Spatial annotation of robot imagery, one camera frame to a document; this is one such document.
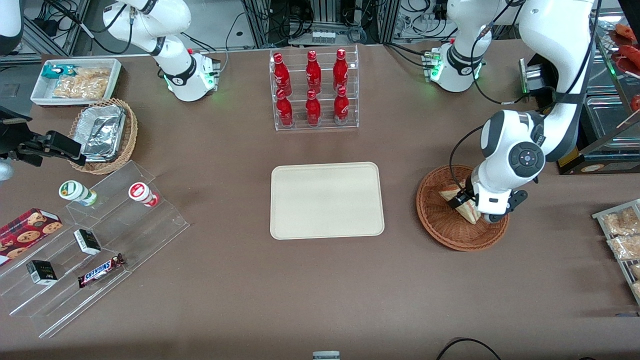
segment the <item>red bottle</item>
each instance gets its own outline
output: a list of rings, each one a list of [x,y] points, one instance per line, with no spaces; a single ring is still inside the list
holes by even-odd
[[[347,52],[338,49],[335,54],[335,64],[333,64],[333,90],[338,91],[338,86],[347,86],[349,65],[347,64]]]
[[[278,98],[278,100],[276,101],[276,108],[278,109],[278,117],[280,118],[280,123],[284,127],[292,127],[293,110],[291,110],[291,103],[284,95],[284,90],[278,89],[276,91],[276,97]]]
[[[307,91],[307,122],[310,127],[320,126],[320,102],[316,99],[316,91],[309,89]]]
[[[307,84],[316,91],[316,95],[322,92],[322,70],[317,62],[317,54],[311,50],[307,53]]]
[[[333,121],[342,126],[347,124],[349,116],[349,99],[347,99],[347,88],[344,85],[338,86],[338,96],[333,102],[333,113],[335,114]]]
[[[275,69],[273,69],[273,75],[276,77],[276,85],[279,89],[284,90],[284,95],[291,95],[291,77],[289,76],[289,69],[282,62],[282,54],[275,53],[273,55],[273,61],[276,63]]]

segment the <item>wicker basket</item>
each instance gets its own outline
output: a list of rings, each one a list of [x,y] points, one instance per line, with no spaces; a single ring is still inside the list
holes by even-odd
[[[127,118],[124,123],[124,130],[122,133],[122,139],[120,141],[120,151],[116,160],[110,163],[86,163],[84,166],[78,166],[74,163],[71,163],[76,170],[82,172],[89,172],[94,175],[104,175],[110,172],[114,172],[119,168],[123,167],[129,158],[131,158],[131,154],[133,153],[133,148],[136,146],[136,136],[138,135],[138,121],[136,120],[136,114],[131,111],[129,105],[126,102],[120,99],[109,99],[105,101],[99,101],[95,104],[89,105],[91,108],[99,108],[101,106],[108,105],[119,105],[127,112]],[[73,125],[71,125],[71,131],[69,131],[69,137],[73,138],[76,133],[76,126],[78,125],[78,120],[80,119],[80,114],[76,116],[76,121],[74,121]]]
[[[460,183],[473,171],[465,165],[453,165]],[[427,174],[418,187],[415,205],[425,229],[443,245],[460,251],[478,251],[492,246],[500,240],[509,224],[509,215],[496,224],[480,219],[476,225],[466,221],[456,210],[449,207],[439,191],[453,184],[449,166],[442,166]]]

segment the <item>beige tray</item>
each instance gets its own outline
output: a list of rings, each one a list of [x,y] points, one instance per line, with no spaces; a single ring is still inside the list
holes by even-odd
[[[276,167],[271,235],[277,240],[377,236],[385,229],[374,163]]]

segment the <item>brown table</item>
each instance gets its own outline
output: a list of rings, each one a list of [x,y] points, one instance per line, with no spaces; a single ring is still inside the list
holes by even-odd
[[[481,84],[515,96],[519,41],[494,43]],[[276,133],[267,51],[233,53],[218,93],[176,100],[152,58],[121,58],[118,96],[138,116],[133,159],[192,223],[53,339],[0,311],[2,359],[434,359],[451,339],[487,342],[506,359],[638,359],[628,286],[590,214],[639,196],[635,175],[559,176],[548,164],[498,244],[479,253],[431,239],[415,211],[422,177],[500,109],[475,89],[450,94],[382,46],[360,46],[361,127]],[[529,110],[534,103],[512,108]],[[35,131],[68,131],[77,109],[34,106]],[[477,136],[457,161],[481,160]],[[373,161],[385,231],[373,238],[278,241],[269,179],[279,165]],[[16,166],[0,189],[0,223],[60,209],[60,183],[92,185],[65,161]],[[488,359],[457,345],[446,359]]]

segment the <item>acrylic bottle rack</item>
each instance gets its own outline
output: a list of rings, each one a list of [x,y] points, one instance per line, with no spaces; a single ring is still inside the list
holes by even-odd
[[[333,64],[335,63],[335,53],[338,49],[345,49],[347,56],[346,61],[349,64],[348,82],[347,82],[347,98],[349,99],[349,116],[347,123],[343,126],[337,125],[333,121],[333,102],[337,96],[333,90]],[[320,102],[322,111],[322,121],[319,127],[310,127],[307,122],[307,52],[315,50],[317,53],[317,62],[322,70],[322,92],[318,94],[317,99]],[[289,68],[291,77],[292,94],[288,96],[293,110],[294,125],[292,127],[284,127],[278,117],[278,109],[276,108],[276,82],[273,75],[275,63],[273,62],[273,54],[281,53],[285,65]],[[306,47],[299,49],[297,47],[286,47],[283,49],[272,50],[269,57],[269,76],[271,77],[271,102],[273,103],[273,118],[277,131],[280,130],[313,130],[322,129],[347,129],[358,127],[360,125],[360,113],[358,110],[358,99],[360,91],[358,88],[358,48],[357,46],[328,46],[328,47]]]
[[[12,316],[28,316],[40,338],[49,338],[130,276],[189,224],[159,193],[154,176],[133,161],[97,183],[96,203],[69,203],[57,212],[65,225],[52,238],[32,247],[24,257],[0,268],[0,296]],[[153,208],[129,198],[129,186],[141,181],[160,195]],[[73,232],[91,230],[102,250],[95,256],[80,251]],[[77,278],[122,253],[126,264],[79,288]],[[36,285],[25,264],[50,261],[58,281]]]

